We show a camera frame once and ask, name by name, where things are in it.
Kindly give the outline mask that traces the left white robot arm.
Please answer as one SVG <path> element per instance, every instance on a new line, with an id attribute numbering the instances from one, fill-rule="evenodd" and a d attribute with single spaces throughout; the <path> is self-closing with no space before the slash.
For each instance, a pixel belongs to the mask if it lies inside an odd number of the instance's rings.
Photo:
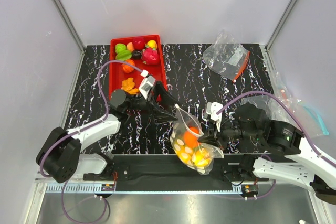
<path id="1" fill-rule="evenodd" d="M 108 180 L 117 173 L 111 155 L 103 153 L 82 154 L 82 151 L 108 135 L 119 133 L 131 117 L 128 111 L 149 113 L 155 124 L 173 122 L 177 118 L 168 110 L 178 104 L 162 82 L 151 83 L 145 78 L 139 94 L 123 89 L 111 93 L 107 112 L 100 118 L 76 129 L 57 127 L 51 131 L 36 157 L 40 173 L 58 183 L 81 175 L 86 180 Z"/>

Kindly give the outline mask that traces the yellow toy mango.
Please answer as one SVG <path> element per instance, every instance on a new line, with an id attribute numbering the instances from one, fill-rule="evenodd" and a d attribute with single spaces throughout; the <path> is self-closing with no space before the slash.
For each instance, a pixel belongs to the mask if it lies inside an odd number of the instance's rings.
<path id="1" fill-rule="evenodd" d="M 198 149 L 194 152 L 192 156 L 193 164 L 198 167 L 207 167 L 212 161 L 212 157 L 206 149 Z"/>

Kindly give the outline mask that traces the orange toy orange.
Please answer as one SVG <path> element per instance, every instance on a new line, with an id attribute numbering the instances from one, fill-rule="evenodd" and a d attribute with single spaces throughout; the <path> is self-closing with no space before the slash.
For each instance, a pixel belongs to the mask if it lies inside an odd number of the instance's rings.
<path id="1" fill-rule="evenodd" d="M 189 127 L 189 131 L 186 130 L 183 134 L 183 141 L 186 146 L 194 149 L 198 146 L 198 136 L 192 134 L 190 131 L 199 134 L 199 129 L 197 127 Z"/>

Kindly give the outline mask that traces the yellow toy banana bunch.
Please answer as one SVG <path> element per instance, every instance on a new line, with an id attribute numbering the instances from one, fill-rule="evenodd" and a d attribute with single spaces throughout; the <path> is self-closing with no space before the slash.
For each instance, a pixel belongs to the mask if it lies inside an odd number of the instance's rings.
<path id="1" fill-rule="evenodd" d="M 192 156 L 193 156 L 193 150 L 189 147 L 181 148 L 179 151 L 176 152 L 179 159 L 186 165 L 192 166 Z"/>

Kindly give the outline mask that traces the polka dot zip bag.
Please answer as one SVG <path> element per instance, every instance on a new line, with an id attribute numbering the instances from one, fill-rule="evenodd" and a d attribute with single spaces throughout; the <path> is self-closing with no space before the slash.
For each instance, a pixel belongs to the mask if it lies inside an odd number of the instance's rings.
<path id="1" fill-rule="evenodd" d="M 177 121 L 174 122 L 170 142 L 180 159 L 188 168 L 200 175 L 208 175 L 213 169 L 214 159 L 223 158 L 222 150 L 210 143 L 204 143 L 205 136 L 199 120 L 175 105 Z"/>

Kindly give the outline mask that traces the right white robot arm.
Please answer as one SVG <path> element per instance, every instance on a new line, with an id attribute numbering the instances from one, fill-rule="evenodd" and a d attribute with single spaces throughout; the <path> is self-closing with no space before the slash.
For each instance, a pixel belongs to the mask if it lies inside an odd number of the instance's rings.
<path id="1" fill-rule="evenodd" d="M 232 122 L 222 122 L 220 103 L 206 105 L 206 118 L 212 127 L 201 137 L 203 143 L 255 142 L 264 155 L 244 154 L 238 165 L 224 169 L 230 182 L 253 179 L 282 180 L 314 193 L 335 204 L 335 167 L 314 152 L 305 135 L 290 123 L 271 120 L 266 112 L 245 103 L 238 107 Z"/>

